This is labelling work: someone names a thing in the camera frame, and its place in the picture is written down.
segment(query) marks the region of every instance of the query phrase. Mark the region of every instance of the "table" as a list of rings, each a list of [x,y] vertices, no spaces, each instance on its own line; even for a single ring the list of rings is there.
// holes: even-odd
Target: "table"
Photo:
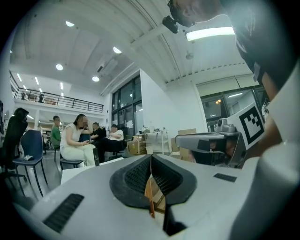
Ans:
[[[109,164],[109,163],[113,163],[113,162],[116,162],[116,161],[119,161],[119,160],[122,160],[122,159],[123,158],[120,157],[120,158],[114,159],[112,161],[100,163],[99,166],[105,165],[105,164]],[[81,173],[81,172],[83,172],[85,170],[88,170],[88,169],[90,169],[92,167],[94,167],[94,166],[78,167],[78,168],[71,168],[71,169],[62,170],[62,176],[61,176],[60,184],[64,184],[66,181],[68,181],[71,178],[75,177],[77,174],[79,174],[79,173]]]
[[[158,140],[158,134],[161,134],[161,147],[162,147],[162,153],[165,154],[165,150],[164,150],[164,144],[165,143],[169,143],[169,138],[168,138],[168,131],[162,131],[162,132],[156,132],[156,133],[143,133],[143,134],[136,134],[136,136],[142,136],[142,135],[154,135],[156,134],[156,140]],[[166,133],[167,135],[167,140],[164,140],[164,133]],[[140,142],[141,143],[151,143],[151,142],[148,142],[148,141],[140,141],[140,138],[138,137],[137,138],[138,140],[138,153],[140,154]]]

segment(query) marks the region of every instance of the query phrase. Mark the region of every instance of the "long hair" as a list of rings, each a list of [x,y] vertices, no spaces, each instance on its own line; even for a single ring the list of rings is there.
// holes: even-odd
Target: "long hair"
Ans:
[[[78,125],[78,120],[80,119],[80,118],[83,118],[83,117],[85,117],[85,115],[84,114],[79,114],[77,117],[76,117],[76,119],[75,119],[75,121],[73,122],[73,124],[75,125],[75,126],[77,126]]]

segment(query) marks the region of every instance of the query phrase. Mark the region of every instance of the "woman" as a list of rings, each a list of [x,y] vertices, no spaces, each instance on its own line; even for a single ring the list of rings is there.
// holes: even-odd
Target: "woman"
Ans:
[[[91,134],[93,132],[93,127],[89,122],[88,118],[79,114],[75,122],[70,123],[62,132],[61,142],[60,142],[60,153],[65,160],[84,160],[85,165],[94,166],[94,145],[90,144],[89,140],[84,142],[79,142],[81,134]]]

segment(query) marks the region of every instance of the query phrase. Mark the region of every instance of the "green shirt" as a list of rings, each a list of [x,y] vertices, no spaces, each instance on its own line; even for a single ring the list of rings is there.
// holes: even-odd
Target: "green shirt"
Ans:
[[[51,131],[51,142],[54,148],[58,148],[60,146],[61,136],[59,127],[53,125]]]

